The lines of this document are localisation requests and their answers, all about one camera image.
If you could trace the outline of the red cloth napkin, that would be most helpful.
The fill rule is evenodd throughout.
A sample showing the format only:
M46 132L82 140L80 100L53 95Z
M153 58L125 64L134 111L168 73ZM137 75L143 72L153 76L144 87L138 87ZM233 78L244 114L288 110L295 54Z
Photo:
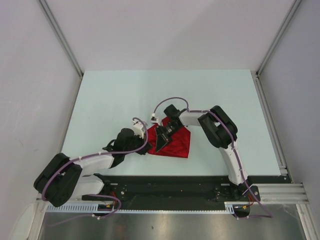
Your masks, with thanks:
M148 151L151 155L175 157L175 158L188 158L190 152L191 132L186 127L181 127L171 137L172 142L163 147L160 151L156 151L156 127L158 124L151 126L148 132L148 143L152 148Z

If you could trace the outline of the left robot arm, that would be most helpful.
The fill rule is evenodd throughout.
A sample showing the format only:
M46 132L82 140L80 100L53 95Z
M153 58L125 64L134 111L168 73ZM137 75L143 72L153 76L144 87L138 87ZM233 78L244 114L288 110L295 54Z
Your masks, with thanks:
M152 149L148 133L123 128L102 152L70 159L64 153L56 154L33 183L41 199L60 207L71 198L95 195L100 200L110 196L111 188L98 176L98 170L111 169L133 153L145 155Z

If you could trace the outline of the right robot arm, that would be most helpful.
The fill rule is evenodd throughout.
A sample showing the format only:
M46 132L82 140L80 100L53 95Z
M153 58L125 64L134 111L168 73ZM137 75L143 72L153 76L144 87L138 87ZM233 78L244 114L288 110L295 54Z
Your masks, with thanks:
M183 127L201 127L212 146L222 155L232 187L231 196L242 201L249 194L248 174L244 169L237 146L238 128L218 105L209 110L178 110L174 105L164 110L169 122L155 127L155 151L159 152L173 141L173 135Z

